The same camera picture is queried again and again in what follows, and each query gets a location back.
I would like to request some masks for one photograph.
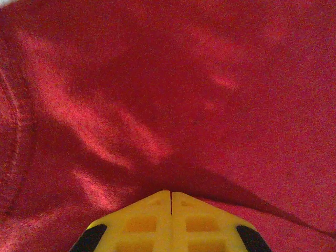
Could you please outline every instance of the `yellow plastic object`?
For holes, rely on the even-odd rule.
[[[169,191],[155,193],[91,223],[108,228],[94,252],[170,251],[171,199]]]
[[[74,246],[71,252],[270,251],[266,243],[247,248],[251,236],[243,242],[237,227],[258,234],[252,224],[184,193],[155,193],[96,220],[87,231],[101,226],[104,230],[96,239],[98,244],[81,238],[78,243],[82,244]]]

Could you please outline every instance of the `black rubber tip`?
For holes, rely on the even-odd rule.
[[[272,252],[260,233],[247,226],[236,228],[248,252]]]
[[[107,226],[97,225],[86,230],[69,252],[94,252]]]

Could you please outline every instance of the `square cutout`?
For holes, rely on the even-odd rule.
[[[118,243],[115,252],[152,252],[154,243],[150,240],[141,242]]]
[[[188,244],[188,252],[226,252],[223,241],[191,241]]]
[[[125,225],[125,232],[128,233],[148,233],[156,231],[155,216],[139,216],[130,218]]]
[[[215,232],[219,226],[215,218],[210,216],[193,216],[185,220],[187,232]]]
[[[154,206],[154,205],[161,205],[161,200],[156,200],[156,201],[153,201],[153,202],[151,202],[149,205],[151,205],[151,206]]]
[[[190,202],[187,202],[187,201],[182,201],[182,202],[181,202],[181,206],[191,206],[191,207],[193,207],[194,204],[192,204],[192,203],[190,203]]]

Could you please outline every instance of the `red fabric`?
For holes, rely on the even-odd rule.
[[[0,250],[67,251],[93,220],[168,189],[252,222],[273,251],[336,251],[335,13],[301,0],[3,8],[36,125]]]

